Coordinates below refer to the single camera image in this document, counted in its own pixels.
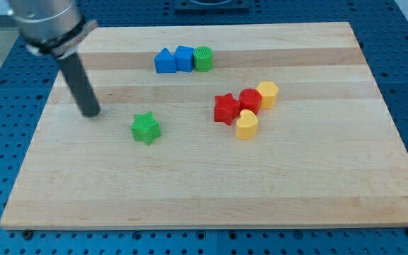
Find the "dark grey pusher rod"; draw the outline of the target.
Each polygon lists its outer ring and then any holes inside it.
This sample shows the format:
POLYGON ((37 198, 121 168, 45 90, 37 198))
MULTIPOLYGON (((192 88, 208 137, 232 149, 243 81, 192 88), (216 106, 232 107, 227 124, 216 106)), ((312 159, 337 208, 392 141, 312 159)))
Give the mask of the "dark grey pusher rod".
POLYGON ((56 63, 81 114, 86 118, 97 116, 101 112, 101 107, 78 53, 74 52, 67 57, 57 58, 56 63))

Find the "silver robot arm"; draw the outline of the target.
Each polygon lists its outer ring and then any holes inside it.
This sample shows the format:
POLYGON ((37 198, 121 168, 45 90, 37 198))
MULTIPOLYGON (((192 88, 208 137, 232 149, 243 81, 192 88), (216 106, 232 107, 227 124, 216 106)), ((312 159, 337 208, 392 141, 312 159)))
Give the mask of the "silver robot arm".
POLYGON ((8 0, 8 5, 28 51, 53 57, 81 114, 97 116, 101 107, 78 53, 97 21, 86 20, 74 0, 8 0))

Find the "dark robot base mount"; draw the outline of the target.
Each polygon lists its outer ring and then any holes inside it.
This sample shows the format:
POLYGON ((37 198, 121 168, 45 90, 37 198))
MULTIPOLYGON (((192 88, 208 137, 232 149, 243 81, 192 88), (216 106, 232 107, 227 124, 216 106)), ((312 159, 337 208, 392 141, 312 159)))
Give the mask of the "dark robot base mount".
POLYGON ((191 11, 247 11, 250 0, 175 0, 176 13, 191 11))

